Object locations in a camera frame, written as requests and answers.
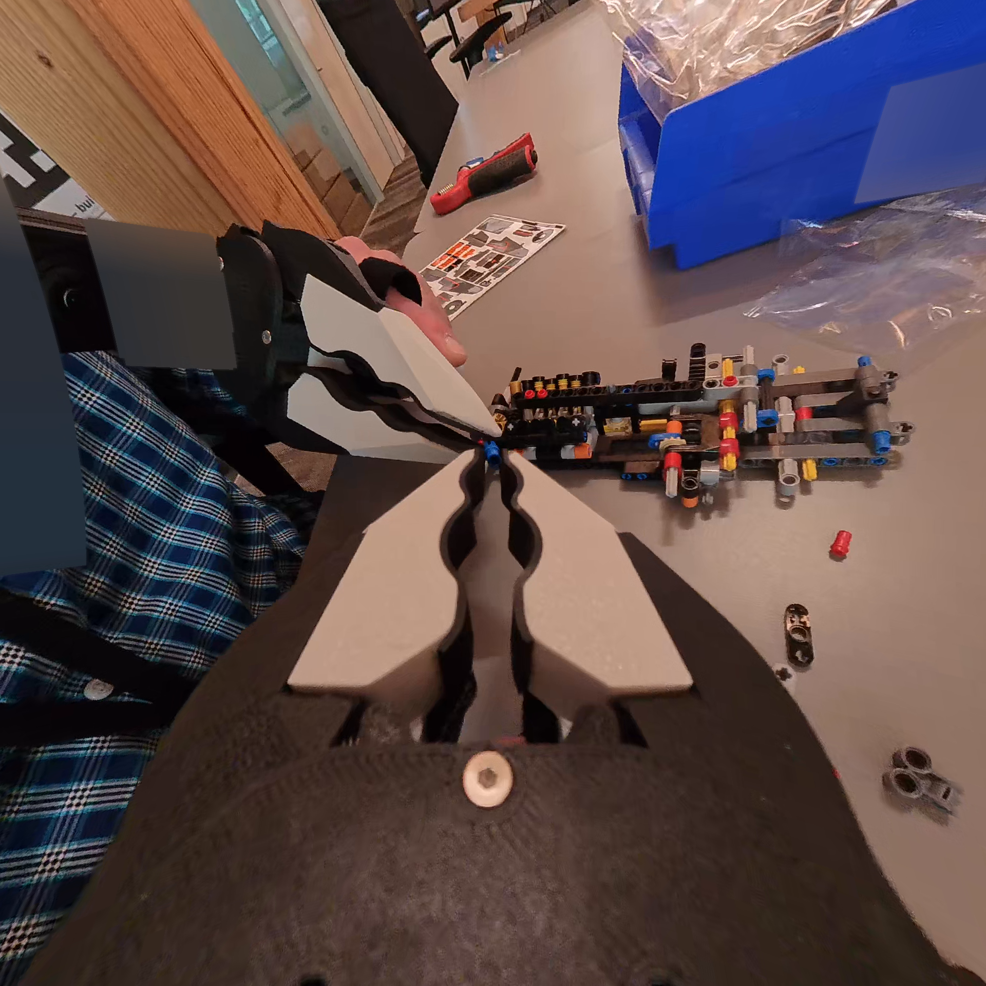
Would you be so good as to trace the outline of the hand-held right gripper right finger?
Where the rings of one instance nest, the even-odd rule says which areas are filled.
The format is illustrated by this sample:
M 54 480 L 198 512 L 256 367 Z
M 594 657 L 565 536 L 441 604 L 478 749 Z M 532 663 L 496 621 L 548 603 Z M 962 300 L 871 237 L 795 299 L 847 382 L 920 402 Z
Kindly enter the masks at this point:
M 523 733 L 584 707 L 686 693 L 693 677 L 620 533 L 519 452 L 503 458 L 511 673 Z

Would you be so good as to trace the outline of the clear plastic bag pile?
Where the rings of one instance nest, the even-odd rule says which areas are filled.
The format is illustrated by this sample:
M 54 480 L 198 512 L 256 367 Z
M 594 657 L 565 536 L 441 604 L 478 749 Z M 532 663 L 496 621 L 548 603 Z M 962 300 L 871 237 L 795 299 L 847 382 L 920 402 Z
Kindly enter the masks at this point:
M 862 27 L 894 1 L 603 1 L 656 116 Z

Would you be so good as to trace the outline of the dark grey double lego connector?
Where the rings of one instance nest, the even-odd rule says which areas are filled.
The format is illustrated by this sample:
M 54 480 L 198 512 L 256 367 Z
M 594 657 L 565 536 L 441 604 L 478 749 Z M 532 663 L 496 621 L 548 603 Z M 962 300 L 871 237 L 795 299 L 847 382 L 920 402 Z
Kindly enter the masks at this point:
M 935 770 L 930 754 L 917 746 L 894 751 L 882 783 L 889 794 L 903 802 L 933 808 L 947 816 L 956 813 L 962 797 L 959 787 Z

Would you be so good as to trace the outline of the blue plastic bin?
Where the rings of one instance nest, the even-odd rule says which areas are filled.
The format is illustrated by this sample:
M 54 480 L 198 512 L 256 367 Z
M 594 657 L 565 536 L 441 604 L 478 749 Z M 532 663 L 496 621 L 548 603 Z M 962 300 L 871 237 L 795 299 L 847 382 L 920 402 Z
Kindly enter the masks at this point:
M 984 181 L 984 2 L 909 2 L 664 119 L 621 68 L 624 171 L 680 269 L 924 191 Z

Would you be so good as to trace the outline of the lego sticker sheet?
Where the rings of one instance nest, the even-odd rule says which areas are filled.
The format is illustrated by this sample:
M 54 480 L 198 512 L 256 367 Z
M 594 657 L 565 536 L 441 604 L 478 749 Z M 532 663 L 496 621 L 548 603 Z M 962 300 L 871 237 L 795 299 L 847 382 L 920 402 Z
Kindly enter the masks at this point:
M 492 215 L 420 270 L 449 320 L 566 231 L 566 225 Z

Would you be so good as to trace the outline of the multicoloured lego assembly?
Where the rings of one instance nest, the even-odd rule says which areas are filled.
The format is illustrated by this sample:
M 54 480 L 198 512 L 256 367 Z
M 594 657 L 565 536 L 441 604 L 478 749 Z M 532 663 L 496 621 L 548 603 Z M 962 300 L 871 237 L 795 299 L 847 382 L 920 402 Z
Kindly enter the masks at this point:
M 608 384 L 597 372 L 524 376 L 515 369 L 491 412 L 501 453 L 543 469 L 605 469 L 653 482 L 684 508 L 755 471 L 791 502 L 823 473 L 894 465 L 915 434 L 894 419 L 898 375 L 862 356 L 847 369 L 808 372 L 777 354 L 763 366 L 746 346 L 733 356 L 691 346 L 687 373 L 663 360 L 659 376 Z

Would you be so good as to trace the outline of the black panel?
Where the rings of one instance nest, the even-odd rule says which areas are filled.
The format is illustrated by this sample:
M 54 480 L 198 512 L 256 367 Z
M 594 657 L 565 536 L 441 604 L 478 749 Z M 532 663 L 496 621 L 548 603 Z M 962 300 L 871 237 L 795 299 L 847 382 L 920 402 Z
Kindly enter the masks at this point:
M 356 75 L 413 153 L 429 187 L 459 104 L 393 1 L 319 1 Z

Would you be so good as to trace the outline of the blue plaid shirt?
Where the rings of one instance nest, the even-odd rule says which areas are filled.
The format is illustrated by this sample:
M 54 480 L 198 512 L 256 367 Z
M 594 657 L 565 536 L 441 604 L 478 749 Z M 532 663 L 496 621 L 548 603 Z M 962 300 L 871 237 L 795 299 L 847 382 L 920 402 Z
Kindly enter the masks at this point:
M 4 576 L 83 630 L 198 681 L 298 577 L 319 493 L 255 497 L 166 406 L 245 408 L 208 371 L 62 357 L 80 452 L 88 559 Z M 117 836 L 161 732 L 3 747 L 1 982 L 17 984 Z

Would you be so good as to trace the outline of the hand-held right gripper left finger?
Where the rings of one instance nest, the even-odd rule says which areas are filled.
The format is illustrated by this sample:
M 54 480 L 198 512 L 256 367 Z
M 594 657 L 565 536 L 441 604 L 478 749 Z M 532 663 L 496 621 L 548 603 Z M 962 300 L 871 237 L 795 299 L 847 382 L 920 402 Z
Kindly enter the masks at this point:
M 370 524 L 287 686 L 386 705 L 454 743 L 476 690 L 460 570 L 480 503 L 481 450 L 467 451 Z

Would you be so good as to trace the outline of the red black screwdriver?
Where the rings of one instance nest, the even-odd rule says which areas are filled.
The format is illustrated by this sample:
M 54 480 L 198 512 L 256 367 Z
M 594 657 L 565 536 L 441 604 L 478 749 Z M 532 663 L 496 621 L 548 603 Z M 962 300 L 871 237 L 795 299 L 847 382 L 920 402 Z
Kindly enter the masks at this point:
M 448 215 L 476 198 L 532 176 L 536 166 L 535 142 L 532 135 L 525 132 L 491 157 L 473 159 L 461 166 L 452 183 L 431 195 L 430 204 L 436 215 Z

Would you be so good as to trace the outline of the black white wall sign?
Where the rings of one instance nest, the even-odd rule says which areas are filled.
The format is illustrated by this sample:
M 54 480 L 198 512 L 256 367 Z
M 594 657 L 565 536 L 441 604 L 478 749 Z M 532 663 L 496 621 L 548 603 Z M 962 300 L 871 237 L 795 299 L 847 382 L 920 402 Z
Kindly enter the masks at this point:
M 1 116 L 1 169 L 13 204 L 76 219 L 111 215 L 5 115 Z

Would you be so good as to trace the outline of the person's left hand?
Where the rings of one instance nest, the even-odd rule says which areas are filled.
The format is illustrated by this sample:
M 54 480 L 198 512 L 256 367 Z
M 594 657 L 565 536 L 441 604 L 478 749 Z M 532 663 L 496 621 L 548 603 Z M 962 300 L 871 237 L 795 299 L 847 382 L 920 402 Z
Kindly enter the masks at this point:
M 334 244 L 360 265 L 387 308 L 410 318 L 452 366 L 465 364 L 466 351 L 454 336 L 441 303 L 420 274 L 405 266 L 395 253 L 373 250 L 359 238 L 342 237 Z

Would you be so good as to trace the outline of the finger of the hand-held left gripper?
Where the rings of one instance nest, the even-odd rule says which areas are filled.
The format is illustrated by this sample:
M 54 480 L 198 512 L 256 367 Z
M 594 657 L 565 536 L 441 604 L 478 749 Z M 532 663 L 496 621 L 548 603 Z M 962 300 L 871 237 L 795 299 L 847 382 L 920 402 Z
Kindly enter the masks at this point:
M 383 385 L 408 391 L 432 420 L 478 438 L 500 436 L 487 405 L 406 314 L 375 312 L 312 274 L 301 312 L 311 350 L 324 360 L 353 357 Z
M 363 403 L 342 380 L 334 371 L 302 373 L 287 393 L 288 419 L 357 458 L 447 464 L 479 447 L 414 401 Z

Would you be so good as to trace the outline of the black office chair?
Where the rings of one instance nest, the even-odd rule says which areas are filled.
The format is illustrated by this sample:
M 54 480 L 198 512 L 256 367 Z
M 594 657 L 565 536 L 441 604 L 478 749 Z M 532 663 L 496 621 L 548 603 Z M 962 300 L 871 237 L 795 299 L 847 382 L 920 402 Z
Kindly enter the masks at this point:
M 484 59 L 490 47 L 497 52 L 507 42 L 505 30 L 511 20 L 514 8 L 521 9 L 530 6 L 530 3 L 523 1 L 426 1 L 418 2 L 418 6 L 419 10 L 415 14 L 415 22 L 419 28 L 433 22 L 444 22 L 448 27 L 446 34 L 438 37 L 434 42 L 426 43 L 427 56 L 434 59 L 444 46 L 453 44 L 449 60 L 451 63 L 459 65 L 464 77 L 468 79 L 471 70 Z M 475 30 L 464 37 L 460 37 L 456 22 L 452 17 L 452 11 L 458 7 L 463 8 L 462 14 L 466 20 L 472 18 L 476 22 Z

